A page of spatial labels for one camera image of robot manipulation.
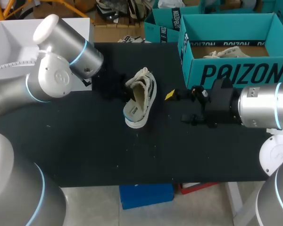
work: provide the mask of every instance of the white box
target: white box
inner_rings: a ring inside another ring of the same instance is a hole
[[[89,40],[90,20],[88,18],[65,18],[63,20],[86,40]],[[41,21],[36,19],[0,21],[0,65],[37,59],[39,47],[33,42],[33,33]],[[82,90],[91,90],[91,86],[85,87],[81,80],[75,77],[73,91]]]

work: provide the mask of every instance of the white metal frame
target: white metal frame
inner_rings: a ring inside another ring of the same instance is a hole
[[[226,192],[230,200],[234,226],[247,226],[256,216],[256,198],[263,183],[258,185],[243,205],[237,182],[226,183]]]

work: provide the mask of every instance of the white sneaker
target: white sneaker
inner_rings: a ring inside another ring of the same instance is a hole
[[[203,58],[234,58],[234,57],[250,57],[244,54],[238,46],[227,48],[222,52],[217,53],[216,51],[211,52],[209,56]]]
[[[157,86],[152,73],[146,67],[126,82],[132,88],[135,97],[125,105],[123,113],[126,124],[134,129],[143,127],[149,116],[150,109],[156,97]]]

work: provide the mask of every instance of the shoe sole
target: shoe sole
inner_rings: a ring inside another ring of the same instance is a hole
[[[155,80],[153,75],[149,75],[148,77],[150,77],[154,81],[154,88],[153,88],[152,98],[150,100],[150,104],[149,104],[149,107],[147,109],[147,112],[146,112],[146,114],[145,114],[145,116],[143,117],[142,120],[137,121],[137,122],[132,122],[132,121],[129,121],[128,119],[125,118],[125,123],[132,129],[139,129],[139,128],[143,127],[144,125],[146,125],[148,117],[149,117],[149,113],[150,113],[150,110],[151,110],[151,107],[152,107],[152,104],[153,104],[153,102],[155,100],[155,97],[156,97],[156,93],[157,93],[156,80]]]

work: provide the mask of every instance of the red object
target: red object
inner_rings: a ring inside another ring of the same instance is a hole
[[[182,194],[188,194],[191,192],[198,191],[200,189],[206,188],[206,187],[211,187],[213,185],[219,184],[219,182],[213,182],[213,183],[203,183],[199,185],[194,185],[191,187],[183,188],[181,184],[178,185],[178,188]]]

